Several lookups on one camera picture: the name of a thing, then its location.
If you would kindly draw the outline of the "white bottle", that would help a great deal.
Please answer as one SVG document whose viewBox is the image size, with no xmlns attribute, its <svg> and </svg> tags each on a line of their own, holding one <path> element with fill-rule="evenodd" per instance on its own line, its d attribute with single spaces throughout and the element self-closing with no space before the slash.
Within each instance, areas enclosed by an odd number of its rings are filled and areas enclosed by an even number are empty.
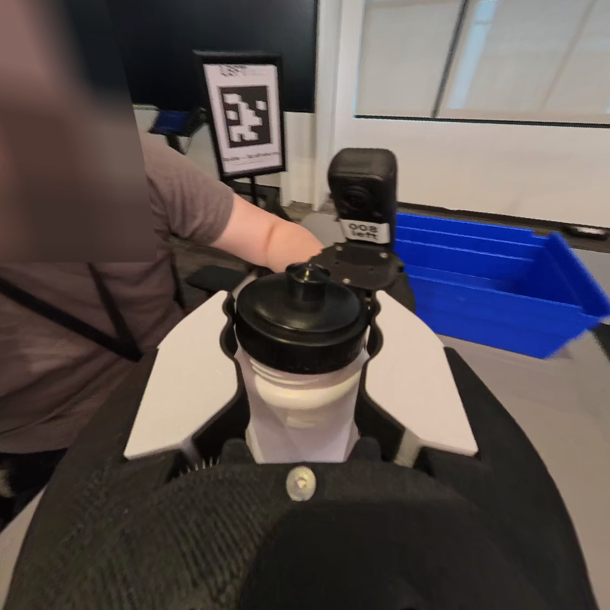
<svg viewBox="0 0 610 610">
<path fill-rule="evenodd" d="M 246 442 L 257 463 L 347 459 L 359 438 L 355 405 L 365 349 L 343 369 L 316 375 L 272 369 L 242 347 L 235 358 L 248 397 Z"/>
</svg>

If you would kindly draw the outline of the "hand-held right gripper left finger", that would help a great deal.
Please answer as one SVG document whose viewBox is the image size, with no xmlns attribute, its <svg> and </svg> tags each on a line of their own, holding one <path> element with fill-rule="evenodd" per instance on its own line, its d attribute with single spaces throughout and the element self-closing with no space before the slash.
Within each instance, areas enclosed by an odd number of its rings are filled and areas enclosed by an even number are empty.
<svg viewBox="0 0 610 610">
<path fill-rule="evenodd" d="M 187 461 L 217 461 L 245 438 L 249 405 L 240 365 L 232 294 L 218 292 L 159 344 L 124 456 L 178 450 Z"/>
</svg>

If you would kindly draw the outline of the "blue panel on black frame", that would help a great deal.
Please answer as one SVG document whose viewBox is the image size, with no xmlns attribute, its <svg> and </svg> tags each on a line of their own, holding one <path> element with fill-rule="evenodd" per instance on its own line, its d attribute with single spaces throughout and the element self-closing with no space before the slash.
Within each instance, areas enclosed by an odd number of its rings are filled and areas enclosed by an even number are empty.
<svg viewBox="0 0 610 610">
<path fill-rule="evenodd" d="M 186 155 L 193 136 L 206 122 L 207 111 L 202 107 L 190 111 L 158 111 L 148 133 L 163 136 L 170 148 Z"/>
</svg>

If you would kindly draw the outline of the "black wrist rest pad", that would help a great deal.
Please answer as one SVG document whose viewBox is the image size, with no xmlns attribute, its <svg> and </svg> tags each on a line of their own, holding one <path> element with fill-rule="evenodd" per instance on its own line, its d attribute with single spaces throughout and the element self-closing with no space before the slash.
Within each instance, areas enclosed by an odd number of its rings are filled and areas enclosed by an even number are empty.
<svg viewBox="0 0 610 610">
<path fill-rule="evenodd" d="M 185 282 L 193 288 L 209 293 L 232 292 L 248 277 L 248 274 L 248 270 L 206 265 L 187 276 Z"/>
</svg>

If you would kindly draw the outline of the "blue plastic bin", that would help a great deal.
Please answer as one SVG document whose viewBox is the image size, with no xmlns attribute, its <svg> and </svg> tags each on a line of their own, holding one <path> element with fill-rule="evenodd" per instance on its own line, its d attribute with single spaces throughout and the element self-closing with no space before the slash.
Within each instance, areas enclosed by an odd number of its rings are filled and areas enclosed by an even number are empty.
<svg viewBox="0 0 610 610">
<path fill-rule="evenodd" d="M 559 233 L 399 213 L 395 253 L 439 335 L 546 359 L 609 318 L 609 296 Z"/>
</svg>

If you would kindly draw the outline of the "black sign holder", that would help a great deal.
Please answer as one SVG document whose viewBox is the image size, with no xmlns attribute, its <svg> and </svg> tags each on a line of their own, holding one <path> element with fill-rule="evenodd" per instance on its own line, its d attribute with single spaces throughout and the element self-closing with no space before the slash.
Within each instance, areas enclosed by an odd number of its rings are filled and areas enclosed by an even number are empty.
<svg viewBox="0 0 610 610">
<path fill-rule="evenodd" d="M 288 220 L 279 196 L 259 196 L 256 179 L 287 170 L 283 57 L 265 51 L 193 50 L 219 179 Z"/>
</svg>

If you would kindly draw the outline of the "white framed window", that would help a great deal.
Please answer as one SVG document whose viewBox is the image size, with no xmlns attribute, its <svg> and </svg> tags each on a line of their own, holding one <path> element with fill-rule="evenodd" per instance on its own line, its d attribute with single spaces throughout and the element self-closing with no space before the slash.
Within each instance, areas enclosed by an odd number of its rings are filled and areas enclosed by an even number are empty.
<svg viewBox="0 0 610 610">
<path fill-rule="evenodd" d="M 609 1 L 366 1 L 357 117 L 609 124 Z"/>
</svg>

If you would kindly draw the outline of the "black bottle lid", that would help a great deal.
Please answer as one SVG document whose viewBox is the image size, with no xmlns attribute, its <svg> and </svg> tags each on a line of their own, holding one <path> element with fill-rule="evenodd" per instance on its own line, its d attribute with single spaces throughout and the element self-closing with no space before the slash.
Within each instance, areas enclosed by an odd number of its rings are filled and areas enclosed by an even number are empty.
<svg viewBox="0 0 610 610">
<path fill-rule="evenodd" d="M 234 320 L 240 347 L 255 361 L 288 374 L 322 375 L 357 359 L 370 315 L 362 297 L 308 262 L 244 286 Z"/>
</svg>

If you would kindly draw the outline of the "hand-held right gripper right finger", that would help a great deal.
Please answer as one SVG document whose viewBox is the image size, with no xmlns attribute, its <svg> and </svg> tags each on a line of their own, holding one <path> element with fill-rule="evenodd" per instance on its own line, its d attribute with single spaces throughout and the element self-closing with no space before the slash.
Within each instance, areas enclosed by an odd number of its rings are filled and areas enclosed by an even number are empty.
<svg viewBox="0 0 610 610">
<path fill-rule="evenodd" d="M 423 448 L 473 457 L 478 445 L 437 335 L 385 291 L 377 291 L 356 401 L 356 426 L 382 459 L 413 466 Z"/>
</svg>

